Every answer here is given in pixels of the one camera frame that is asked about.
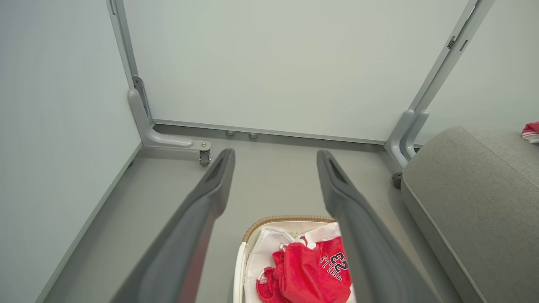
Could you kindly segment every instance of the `light gray wall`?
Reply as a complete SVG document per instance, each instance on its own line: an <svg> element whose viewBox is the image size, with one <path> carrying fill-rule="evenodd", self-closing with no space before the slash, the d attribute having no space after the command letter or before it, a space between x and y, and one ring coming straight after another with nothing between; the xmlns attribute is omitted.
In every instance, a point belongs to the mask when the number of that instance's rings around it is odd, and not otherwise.
<svg viewBox="0 0 539 303"><path fill-rule="evenodd" d="M455 125L520 131L539 120L537 29L537 0L496 0L429 105L416 143Z"/></svg>
<svg viewBox="0 0 539 303"><path fill-rule="evenodd" d="M386 141L468 0L126 0L154 119Z"/></svg>
<svg viewBox="0 0 539 303"><path fill-rule="evenodd" d="M0 302L40 293L140 144L105 0L0 2Z"/></svg>

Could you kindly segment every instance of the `gray floor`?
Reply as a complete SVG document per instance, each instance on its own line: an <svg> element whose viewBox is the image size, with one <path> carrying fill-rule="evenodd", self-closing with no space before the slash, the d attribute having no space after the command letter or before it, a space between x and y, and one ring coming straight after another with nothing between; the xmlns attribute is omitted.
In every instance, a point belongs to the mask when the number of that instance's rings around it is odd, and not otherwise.
<svg viewBox="0 0 539 303"><path fill-rule="evenodd" d="M398 169L382 146L160 127L212 142L213 156L236 151L230 198L215 222L197 302L226 302L241 239L250 225L272 215L328 215L316 170L316 152L330 149L360 192L428 280L446 283L439 264L390 177ZM102 207L46 302L108 302L202 177L198 153L143 148Z"/></svg>

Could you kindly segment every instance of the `gray sofa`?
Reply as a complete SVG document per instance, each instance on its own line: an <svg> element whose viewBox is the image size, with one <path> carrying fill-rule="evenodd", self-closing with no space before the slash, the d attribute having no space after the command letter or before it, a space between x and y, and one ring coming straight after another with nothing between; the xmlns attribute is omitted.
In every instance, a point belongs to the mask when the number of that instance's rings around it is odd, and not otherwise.
<svg viewBox="0 0 539 303"><path fill-rule="evenodd" d="M401 187L463 302L539 302L539 146L519 132L450 128Z"/></svg>

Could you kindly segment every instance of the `seat cushion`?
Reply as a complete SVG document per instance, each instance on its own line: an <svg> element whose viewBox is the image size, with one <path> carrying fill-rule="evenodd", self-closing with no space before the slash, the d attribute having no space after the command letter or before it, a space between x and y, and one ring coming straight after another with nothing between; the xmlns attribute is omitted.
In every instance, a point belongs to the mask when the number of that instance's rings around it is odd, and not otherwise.
<svg viewBox="0 0 539 303"><path fill-rule="evenodd" d="M412 216L464 302L539 301L539 146L454 127L403 172Z"/></svg>

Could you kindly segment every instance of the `caster wheel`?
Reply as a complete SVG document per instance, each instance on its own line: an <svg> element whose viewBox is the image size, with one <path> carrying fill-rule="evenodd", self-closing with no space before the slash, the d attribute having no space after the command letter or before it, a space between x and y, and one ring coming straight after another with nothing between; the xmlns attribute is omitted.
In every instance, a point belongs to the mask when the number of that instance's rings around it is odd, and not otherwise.
<svg viewBox="0 0 539 303"><path fill-rule="evenodd" d="M403 178L403 173L396 173L393 176L391 176L391 181L393 182L393 186L397 189L400 189L400 181Z"/></svg>

